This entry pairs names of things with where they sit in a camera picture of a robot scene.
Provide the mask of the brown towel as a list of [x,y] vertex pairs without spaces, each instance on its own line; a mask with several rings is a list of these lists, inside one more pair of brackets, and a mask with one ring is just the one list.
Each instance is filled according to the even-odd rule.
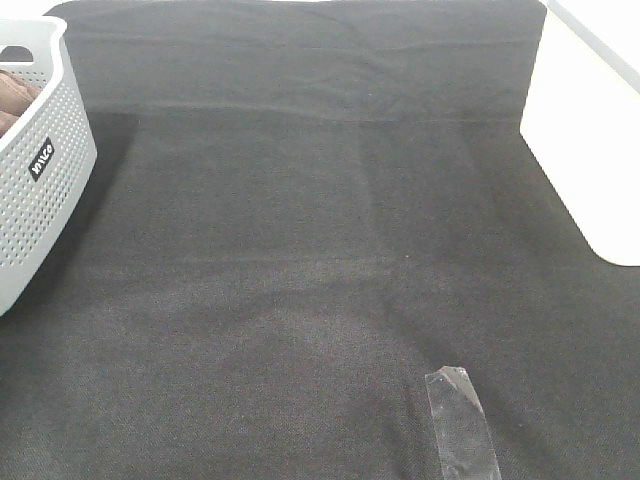
[[21,77],[1,71],[1,126],[3,136],[39,96],[41,89]]

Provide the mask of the black table cloth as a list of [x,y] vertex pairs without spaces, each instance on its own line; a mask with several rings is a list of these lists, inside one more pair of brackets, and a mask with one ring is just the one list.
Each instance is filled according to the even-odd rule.
[[54,9],[98,158],[1,320],[5,479],[437,479],[465,368],[506,479],[639,475],[639,273],[519,133],[536,1]]

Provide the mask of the clear tape strip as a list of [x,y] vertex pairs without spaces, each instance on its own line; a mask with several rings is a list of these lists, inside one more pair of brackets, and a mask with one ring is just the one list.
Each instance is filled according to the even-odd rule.
[[484,409],[467,371],[443,366],[425,382],[443,477],[500,480]]

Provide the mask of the grey perforated laundry basket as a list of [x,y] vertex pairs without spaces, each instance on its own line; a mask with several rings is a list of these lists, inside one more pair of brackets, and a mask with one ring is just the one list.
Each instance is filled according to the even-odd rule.
[[27,287],[71,217],[97,150],[64,34],[53,16],[4,18],[2,47],[29,61],[2,69],[41,92],[1,138],[1,310]]

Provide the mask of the white plastic basket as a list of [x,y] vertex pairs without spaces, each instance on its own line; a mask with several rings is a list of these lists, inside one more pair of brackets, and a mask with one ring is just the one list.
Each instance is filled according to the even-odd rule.
[[639,264],[639,4],[548,1],[520,132],[592,251]]

